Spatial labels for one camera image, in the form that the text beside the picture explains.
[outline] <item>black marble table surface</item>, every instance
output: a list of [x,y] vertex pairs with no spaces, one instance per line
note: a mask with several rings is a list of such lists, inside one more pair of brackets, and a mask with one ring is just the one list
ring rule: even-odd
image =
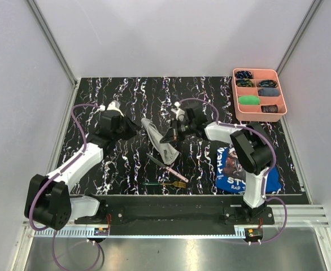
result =
[[[142,78],[83,78],[77,92],[75,104],[98,103],[108,105],[113,100],[120,102],[120,109],[136,124],[141,119],[151,119],[161,134],[168,129],[167,120],[171,105],[184,98],[204,99],[214,104],[225,123],[241,123],[236,120],[233,106],[231,77],[142,77]],[[214,117],[204,105],[206,114]],[[85,128],[91,132],[97,124],[99,114],[93,108],[78,109],[76,115]],[[282,185],[279,194],[300,194],[300,185],[286,143],[285,135],[278,123],[262,123],[276,148],[277,170]],[[69,159],[81,146],[82,138],[70,119],[64,138],[58,165]],[[129,141],[116,144],[115,151],[103,162],[93,167],[75,186],[73,194],[130,194],[130,195],[216,195],[230,194],[217,189],[216,153],[219,147],[228,147],[221,142],[203,141],[189,136],[176,148],[181,152],[173,169],[190,181],[187,189],[173,186],[150,187],[143,182],[177,181],[164,169],[159,168],[147,157],[147,153],[161,160],[160,155],[141,130]]]

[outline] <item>knife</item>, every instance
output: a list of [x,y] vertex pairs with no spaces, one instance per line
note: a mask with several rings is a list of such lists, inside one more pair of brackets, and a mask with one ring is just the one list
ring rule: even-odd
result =
[[176,172],[174,169],[172,169],[172,168],[166,166],[165,164],[163,164],[161,161],[157,160],[157,159],[154,158],[153,156],[151,156],[151,155],[149,155],[149,154],[147,154],[147,155],[148,155],[148,157],[150,158],[150,160],[152,160],[152,161],[153,161],[155,164],[157,164],[158,166],[160,166],[160,167],[162,167],[162,168],[165,168],[168,172],[172,173],[174,176],[177,176],[177,177],[178,177],[179,179],[181,179],[182,181],[184,181],[184,182],[189,182],[189,180],[188,180],[186,177],[180,175],[180,174],[179,174],[178,172]]

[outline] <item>green object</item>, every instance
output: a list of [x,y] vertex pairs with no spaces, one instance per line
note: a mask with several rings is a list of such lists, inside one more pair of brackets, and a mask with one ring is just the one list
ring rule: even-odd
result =
[[163,184],[158,183],[158,182],[144,182],[144,185],[149,185],[149,186],[163,186]]
[[260,98],[254,95],[245,95],[238,97],[239,104],[243,104],[245,106],[258,106],[261,103]]

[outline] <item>cable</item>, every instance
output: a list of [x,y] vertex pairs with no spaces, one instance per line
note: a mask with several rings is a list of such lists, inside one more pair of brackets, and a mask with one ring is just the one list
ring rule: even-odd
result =
[[[76,126],[79,128],[79,131],[81,133],[82,136],[82,140],[84,142],[82,151],[84,152],[86,150],[86,135],[85,132],[83,130],[83,128],[81,127],[80,123],[78,122],[78,120],[76,119],[76,116],[74,114],[74,110],[79,108],[79,107],[95,107],[95,108],[99,108],[100,106],[98,106],[97,104],[89,104],[89,103],[83,103],[83,104],[77,104],[76,106],[74,106],[71,109],[71,118],[73,118]],[[76,160],[78,160],[80,157],[82,156],[82,153],[79,153],[72,161],[69,162],[69,164],[67,164],[63,169],[60,170],[60,173],[55,174],[54,176],[52,176],[39,190],[39,192],[36,194],[31,207],[30,207],[30,211],[29,211],[29,222],[30,222],[30,226],[33,230],[36,231],[41,231],[41,230],[46,230],[48,227],[42,227],[42,228],[38,228],[37,226],[35,226],[34,221],[33,221],[33,214],[34,214],[34,210],[35,210],[35,206],[37,201],[39,200],[40,196],[42,195],[42,193],[47,189],[47,187],[51,184],[51,182],[53,180],[55,180],[57,177],[60,176],[61,173],[63,173],[65,170],[67,170],[72,164],[74,164],[76,162]]]
[[111,214],[107,214],[107,221],[108,221],[108,230],[106,231],[106,233],[102,234],[102,233],[98,233],[98,235],[105,235],[106,237],[109,236],[110,234],[110,224],[111,224]]
[[[58,233],[57,230],[54,231],[53,241],[52,241],[52,243],[51,243],[52,248],[53,248],[53,249],[52,249],[52,253],[53,253],[53,259],[54,259],[54,262],[56,263],[56,265],[58,266],[58,268],[60,268],[61,270],[63,270],[63,271],[70,271],[69,269],[67,269],[67,268],[65,268],[65,267],[62,267],[62,265],[59,263],[58,259],[56,258],[56,255],[55,255],[55,237],[56,237],[56,234],[57,234],[57,233]],[[97,259],[95,260],[94,264],[93,264],[91,267],[85,269],[84,271],[90,271],[90,270],[92,270],[92,269],[96,266],[96,264],[99,262],[99,259],[100,259],[100,253],[102,252],[102,253],[104,254],[103,248],[101,247],[100,244],[98,244],[98,243],[95,242],[95,241],[93,242],[93,244],[96,244],[97,247],[98,247],[98,256],[97,256]]]
[[[82,140],[83,140],[83,148],[82,148],[82,153],[86,151],[86,135],[85,135],[85,131],[83,130],[83,128],[81,127],[80,123],[78,122],[75,114],[74,114],[74,110],[79,108],[79,107],[94,107],[96,109],[100,108],[100,106],[98,106],[97,104],[87,104],[87,103],[83,103],[83,104],[77,104],[76,106],[73,106],[72,110],[71,110],[71,118],[73,118],[74,120],[74,123],[76,124],[76,126],[78,127],[80,133],[81,133],[81,136],[82,136]],[[52,176],[41,188],[40,190],[38,191],[38,193],[36,194],[32,204],[31,204],[31,207],[30,207],[30,211],[29,211],[29,222],[30,222],[30,226],[33,230],[35,231],[41,231],[41,230],[45,230],[47,229],[48,227],[45,226],[45,227],[42,227],[42,228],[38,228],[35,226],[34,224],[34,221],[33,221],[33,214],[34,214],[34,210],[35,210],[35,206],[36,206],[36,203],[37,201],[39,200],[40,196],[42,195],[42,193],[47,189],[47,187],[51,184],[51,182],[53,180],[55,180],[57,177],[60,176],[61,173],[63,173],[64,171],[66,171],[69,167],[71,167],[71,165],[73,165],[81,156],[82,156],[82,153],[79,153],[77,156],[75,156],[75,158],[73,160],[71,160],[64,168],[62,168],[60,170],[60,173],[57,173],[55,174],[54,176]],[[56,263],[56,265],[63,271],[70,271],[69,269],[66,269],[64,267],[62,267],[58,261],[58,259],[56,258],[56,255],[55,255],[55,237],[56,237],[56,234],[58,233],[58,231],[54,231],[54,236],[53,236],[53,241],[52,241],[52,248],[53,248],[53,260],[54,262]],[[97,256],[97,259],[95,260],[94,264],[87,268],[85,271],[90,271],[92,270],[96,264],[99,262],[99,258],[100,258],[100,253],[102,253],[102,255],[104,255],[104,250],[103,248],[95,242],[95,244],[97,245],[98,247],[98,256]]]
[[270,197],[268,199],[265,199],[265,201],[266,202],[270,202],[271,200],[274,200],[274,199],[276,199],[277,201],[279,201],[282,204],[282,206],[284,207],[284,210],[285,210],[285,220],[284,220],[284,224],[282,225],[281,230],[274,237],[272,237],[269,240],[262,241],[262,243],[266,243],[266,244],[269,243],[269,242],[275,241],[278,237],[280,237],[281,233],[285,230],[286,224],[288,222],[288,209],[286,208],[286,204],[284,203],[284,201],[282,199],[280,199],[277,196],[272,196],[272,197]]
[[249,127],[246,127],[246,126],[243,126],[243,125],[239,125],[239,124],[228,124],[228,123],[221,123],[219,122],[219,117],[220,117],[220,114],[219,114],[219,111],[217,110],[217,108],[209,103],[209,102],[206,102],[205,100],[202,100],[202,99],[198,99],[198,98],[186,98],[186,99],[183,99],[183,100],[180,100],[179,103],[182,103],[182,102],[185,102],[187,100],[198,100],[202,103],[206,103],[207,105],[211,106],[215,113],[216,113],[216,123],[220,126],[224,126],[224,127],[229,127],[229,128],[240,128],[240,129],[244,129],[244,130],[248,130],[254,134],[256,134],[258,137],[260,137],[266,144],[267,146],[270,148],[271,150],[271,154],[272,154],[272,164],[271,166],[267,169],[267,171],[264,173],[263,175],[263,178],[262,178],[262,184],[261,184],[261,196],[265,199],[265,183],[266,183],[266,176],[267,174],[275,167],[276,165],[276,153],[275,153],[275,150],[273,149],[271,143],[266,139],[265,136],[263,136],[262,134],[260,134],[259,132],[257,132],[256,130],[252,129],[252,128],[249,128]]
[[[70,250],[72,250],[73,248],[75,248],[75,247],[77,247],[77,246],[79,246],[81,244],[84,244],[84,243],[87,243],[87,241],[86,240],[82,240],[82,241],[79,241],[79,242],[73,244],[70,248],[67,248],[65,252],[61,253],[56,258],[59,260],[61,257],[63,257],[64,255],[66,255],[67,253],[69,253]],[[48,263],[54,261],[53,260],[53,256],[51,256],[51,258],[49,258],[49,259],[47,259],[47,258],[44,257],[45,252],[44,252],[44,248],[43,248],[42,244],[43,243],[40,244],[40,256],[41,256],[41,259],[43,261],[45,261],[45,262],[48,262]]]

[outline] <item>pink tray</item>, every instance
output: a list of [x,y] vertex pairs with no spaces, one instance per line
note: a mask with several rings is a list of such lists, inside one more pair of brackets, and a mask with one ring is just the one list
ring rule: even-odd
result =
[[[238,71],[249,71],[252,73],[254,79],[251,79],[254,84],[254,88],[242,88],[236,85],[235,73]],[[278,97],[264,97],[258,96],[258,90],[261,89],[258,87],[258,84],[262,80],[271,79],[277,82],[277,89],[280,91],[280,96]],[[272,69],[247,69],[247,68],[237,68],[233,70],[233,79],[232,79],[232,88],[233,88],[233,100],[234,108],[236,110],[236,118],[241,121],[269,121],[276,122],[284,114],[287,113],[288,109],[286,107],[284,95],[280,86],[280,81],[276,71]],[[255,95],[258,96],[261,100],[259,106],[245,106],[239,104],[238,97],[243,95]],[[271,106],[276,104],[278,106],[278,113],[262,113],[261,106]]]

